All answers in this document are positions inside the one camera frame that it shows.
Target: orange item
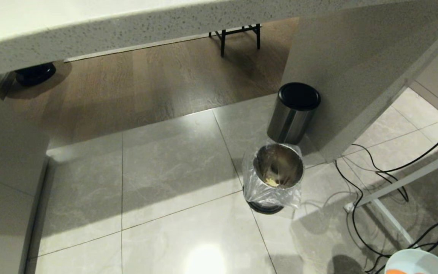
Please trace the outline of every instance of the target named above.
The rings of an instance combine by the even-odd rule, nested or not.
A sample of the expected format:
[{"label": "orange item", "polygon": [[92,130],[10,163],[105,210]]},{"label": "orange item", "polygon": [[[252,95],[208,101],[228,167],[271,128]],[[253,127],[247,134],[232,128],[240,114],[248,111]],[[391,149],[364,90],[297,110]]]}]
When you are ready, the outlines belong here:
[{"label": "orange item", "polygon": [[386,272],[386,274],[406,274],[406,273],[400,270],[390,269]]}]

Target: stainless steel trash can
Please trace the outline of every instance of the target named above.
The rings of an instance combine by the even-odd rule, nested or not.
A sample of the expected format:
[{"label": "stainless steel trash can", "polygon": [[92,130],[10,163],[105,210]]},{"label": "stainless steel trash can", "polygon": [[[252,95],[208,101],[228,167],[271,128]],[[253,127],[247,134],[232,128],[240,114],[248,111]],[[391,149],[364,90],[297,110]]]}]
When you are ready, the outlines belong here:
[{"label": "stainless steel trash can", "polygon": [[304,175],[300,148],[291,144],[267,144],[243,158],[243,195],[250,207],[274,214],[283,206],[298,206]]},{"label": "stainless steel trash can", "polygon": [[319,104],[320,94],[313,87],[303,83],[283,85],[268,125],[268,136],[278,143],[300,143]]}]

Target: black trash can lid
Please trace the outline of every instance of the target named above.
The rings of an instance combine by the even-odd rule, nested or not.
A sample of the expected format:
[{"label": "black trash can lid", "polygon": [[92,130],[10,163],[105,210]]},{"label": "black trash can lid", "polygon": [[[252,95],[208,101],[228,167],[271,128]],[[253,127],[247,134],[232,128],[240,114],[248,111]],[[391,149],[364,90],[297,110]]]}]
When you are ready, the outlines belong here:
[{"label": "black trash can lid", "polygon": [[297,111],[310,111],[320,104],[320,94],[311,86],[302,83],[288,83],[278,91],[280,101]]}]

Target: white bowl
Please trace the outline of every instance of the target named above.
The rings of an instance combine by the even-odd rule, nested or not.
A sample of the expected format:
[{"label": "white bowl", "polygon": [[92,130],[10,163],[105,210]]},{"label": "white bowl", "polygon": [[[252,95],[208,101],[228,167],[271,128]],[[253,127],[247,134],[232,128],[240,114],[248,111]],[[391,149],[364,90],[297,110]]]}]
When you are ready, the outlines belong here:
[{"label": "white bowl", "polygon": [[438,257],[419,249],[404,249],[391,255],[384,273],[396,269],[407,274],[438,274]]}]

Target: stool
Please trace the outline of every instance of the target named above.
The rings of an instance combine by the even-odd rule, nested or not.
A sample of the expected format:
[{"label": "stool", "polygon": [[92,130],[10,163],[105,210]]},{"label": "stool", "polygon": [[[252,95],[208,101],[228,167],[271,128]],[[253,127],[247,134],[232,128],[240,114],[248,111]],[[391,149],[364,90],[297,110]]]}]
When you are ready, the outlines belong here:
[{"label": "stool", "polygon": [[217,31],[214,31],[216,33],[216,35],[219,36],[219,39],[221,39],[221,57],[224,57],[224,46],[226,44],[226,35],[229,35],[229,34],[240,33],[240,32],[252,30],[254,33],[256,33],[256,46],[259,49],[259,29],[260,28],[261,28],[260,25],[256,24],[256,26],[251,26],[251,25],[249,25],[248,27],[242,26],[241,29],[238,29],[238,30],[226,31],[224,29],[221,31],[221,34],[219,34],[219,32],[217,32]]}]

